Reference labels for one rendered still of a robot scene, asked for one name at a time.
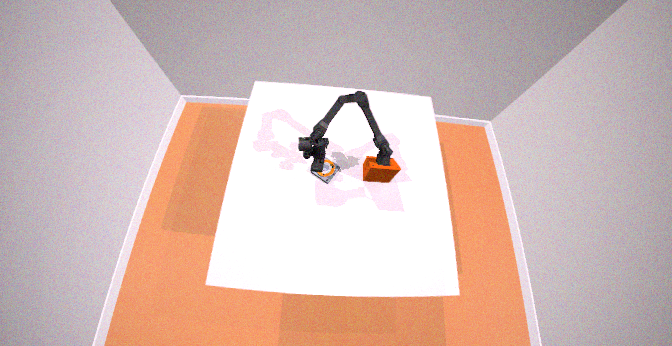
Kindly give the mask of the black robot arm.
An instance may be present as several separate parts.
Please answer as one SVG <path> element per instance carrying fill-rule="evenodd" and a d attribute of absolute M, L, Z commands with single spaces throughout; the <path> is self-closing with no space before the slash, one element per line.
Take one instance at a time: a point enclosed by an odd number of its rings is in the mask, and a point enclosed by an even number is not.
<path fill-rule="evenodd" d="M 329 138 L 322 137 L 325 135 L 330 122 L 345 103 L 357 103 L 357 105 L 359 105 L 363 110 L 363 113 L 374 134 L 374 138 L 372 138 L 374 145 L 380 150 L 378 151 L 376 162 L 378 165 L 391 166 L 390 161 L 393 151 L 391 150 L 390 142 L 382 133 L 370 108 L 368 95 L 363 91 L 356 91 L 353 94 L 339 96 L 337 101 L 334 102 L 326 115 L 314 125 L 310 136 L 298 137 L 298 151 L 303 151 L 303 157 L 305 159 L 310 159 L 312 156 L 315 157 L 313 149 L 316 152 L 323 152 L 325 150 L 325 145 L 329 145 Z"/>

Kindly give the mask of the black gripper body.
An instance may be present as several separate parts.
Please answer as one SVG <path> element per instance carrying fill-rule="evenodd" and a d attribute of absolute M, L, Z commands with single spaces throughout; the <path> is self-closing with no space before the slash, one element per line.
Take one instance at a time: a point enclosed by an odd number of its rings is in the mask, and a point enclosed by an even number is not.
<path fill-rule="evenodd" d="M 315 158 L 315 162 L 313 162 L 311 164 L 310 170 L 312 172 L 322 173 L 323 172 L 323 166 L 324 166 L 322 163 L 323 163 L 323 159 L 325 158 L 326 151 L 324 150 L 323 152 L 316 152 L 313 149 L 313 153 L 315 154 L 315 157 L 313 157 L 313 158 Z"/>

